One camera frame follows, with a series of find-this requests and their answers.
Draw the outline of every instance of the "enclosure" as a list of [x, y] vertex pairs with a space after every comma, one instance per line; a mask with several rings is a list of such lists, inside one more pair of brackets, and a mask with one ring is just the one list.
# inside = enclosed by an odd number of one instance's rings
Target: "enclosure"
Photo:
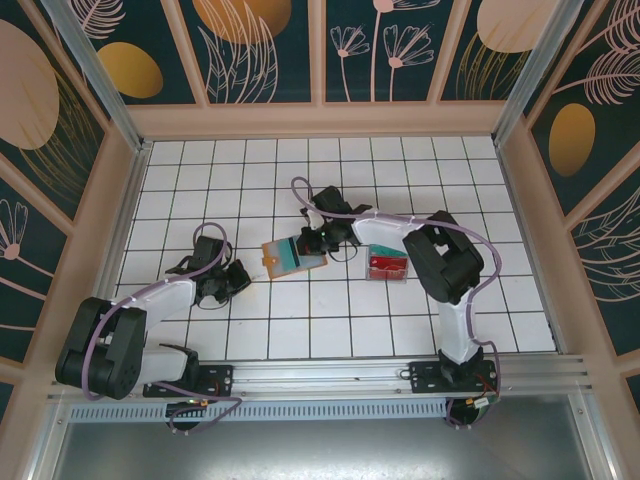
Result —
[[[2, 478], [112, 478], [109, 455], [119, 478], [636, 478], [639, 28], [638, 0], [4, 2]], [[411, 264], [371, 281], [368, 246], [344, 244], [270, 278], [262, 245], [307, 226], [297, 176], [445, 210], [499, 252], [474, 300], [502, 364], [482, 425], [446, 426], [468, 394], [401, 374], [442, 346]], [[145, 341], [233, 367], [243, 405], [206, 442], [170, 435], [175, 400], [54, 378], [80, 303], [165, 278], [203, 222], [251, 285]]]

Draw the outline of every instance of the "black mounting plate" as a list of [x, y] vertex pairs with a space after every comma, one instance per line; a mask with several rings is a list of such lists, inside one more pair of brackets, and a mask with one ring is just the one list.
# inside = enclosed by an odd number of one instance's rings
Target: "black mounting plate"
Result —
[[[231, 365], [200, 365], [198, 369], [198, 382], [193, 389], [185, 388], [180, 382], [165, 382], [195, 394], [215, 395], [218, 388], [218, 397], [231, 395], [233, 385], [233, 366]], [[145, 398], [175, 398], [184, 397], [181, 393], [167, 390], [156, 385], [145, 385], [142, 392]]]
[[[486, 382], [495, 389], [498, 382], [496, 378], [491, 378], [491, 374], [495, 373], [495, 371], [496, 366], [493, 361], [482, 360], [479, 362], [475, 373], [482, 375]], [[475, 375], [458, 382], [455, 386], [451, 385], [449, 381], [442, 376], [440, 362], [438, 360], [411, 362], [409, 364], [409, 381], [413, 393], [482, 393], [484, 390], [484, 385]]]

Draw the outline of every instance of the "white tile floor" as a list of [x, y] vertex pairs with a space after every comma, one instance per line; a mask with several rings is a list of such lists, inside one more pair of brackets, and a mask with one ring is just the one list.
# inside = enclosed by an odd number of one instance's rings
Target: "white tile floor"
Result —
[[[411, 271], [406, 284], [364, 280], [366, 248], [343, 249], [311, 272], [270, 282], [262, 243], [305, 225], [288, 190], [310, 178], [356, 206], [398, 214], [447, 209], [495, 243], [500, 281], [478, 295], [476, 330], [501, 352], [555, 351], [531, 266], [488, 137], [311, 138], [159, 142], [132, 222], [117, 294], [163, 277], [192, 248], [192, 232], [215, 220], [253, 279], [230, 305], [193, 307], [154, 328], [148, 342], [196, 349], [203, 360], [388, 357], [434, 354], [435, 302]], [[217, 236], [215, 229], [205, 234]], [[493, 261], [486, 247], [483, 275]]]

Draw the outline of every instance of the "flower illustration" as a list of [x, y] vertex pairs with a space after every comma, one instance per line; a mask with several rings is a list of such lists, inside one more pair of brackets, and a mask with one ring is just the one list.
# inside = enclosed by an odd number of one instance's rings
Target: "flower illustration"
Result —
[[440, 0], [373, 0], [373, 6], [380, 13], [389, 13], [394, 10], [420, 10], [435, 7], [439, 3]]
[[15, 260], [20, 257], [20, 243], [28, 217], [29, 210], [20, 202], [16, 202], [12, 214], [9, 202], [4, 198], [0, 200], [0, 258]]
[[369, 44], [365, 43], [366, 37], [362, 33], [362, 27], [347, 27], [344, 32], [340, 27], [333, 27], [330, 30], [331, 41], [333, 46], [336, 47], [336, 52], [340, 57], [340, 64], [342, 67], [342, 83], [344, 84], [344, 93], [347, 96], [347, 102], [351, 101], [349, 96], [349, 88], [347, 87], [347, 76], [344, 70], [344, 59], [347, 57], [354, 57], [361, 55], [369, 51]]
[[433, 61], [433, 50], [428, 50], [431, 44], [428, 31], [429, 26], [422, 29], [407, 27], [398, 38], [397, 25], [384, 29], [384, 47], [387, 50], [391, 67], [389, 101], [393, 101], [393, 80], [397, 68], [422, 65]]
[[421, 10], [435, 7], [440, 0], [373, 0], [373, 6], [377, 10], [376, 23], [373, 28], [373, 52], [371, 54], [371, 101], [376, 101], [376, 51], [378, 47], [378, 31], [380, 29], [380, 17], [383, 13], [397, 10]]

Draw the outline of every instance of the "gray floor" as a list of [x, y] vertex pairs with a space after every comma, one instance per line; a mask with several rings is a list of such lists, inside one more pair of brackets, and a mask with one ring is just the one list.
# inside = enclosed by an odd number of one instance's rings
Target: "gray floor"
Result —
[[57, 480], [591, 478], [568, 403], [508, 398], [486, 422], [234, 422], [175, 437], [161, 424], [74, 425]]

